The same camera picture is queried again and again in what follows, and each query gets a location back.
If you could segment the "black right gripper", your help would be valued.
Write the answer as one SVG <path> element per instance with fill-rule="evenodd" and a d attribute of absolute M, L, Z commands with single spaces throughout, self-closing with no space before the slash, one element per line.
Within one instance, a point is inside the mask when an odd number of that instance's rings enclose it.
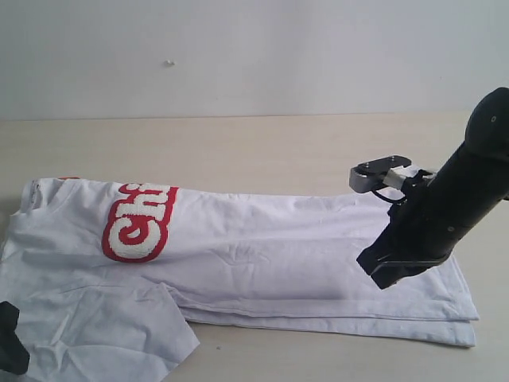
<path fill-rule="evenodd" d="M 390 209 L 390 223 L 356 261 L 385 290 L 446 261 L 477 224 L 477 181 L 428 174 L 407 178 L 406 200 Z"/>

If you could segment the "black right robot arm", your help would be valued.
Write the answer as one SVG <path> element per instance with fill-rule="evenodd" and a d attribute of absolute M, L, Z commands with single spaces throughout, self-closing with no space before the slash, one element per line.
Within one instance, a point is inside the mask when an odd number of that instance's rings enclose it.
<path fill-rule="evenodd" d="M 397 173 L 410 159 L 393 155 L 350 170 L 349 185 L 390 204 L 389 224 L 362 250 L 358 264 L 377 287 L 420 275 L 508 198 L 508 90 L 497 88 L 474 108 L 464 141 L 436 172 Z"/>

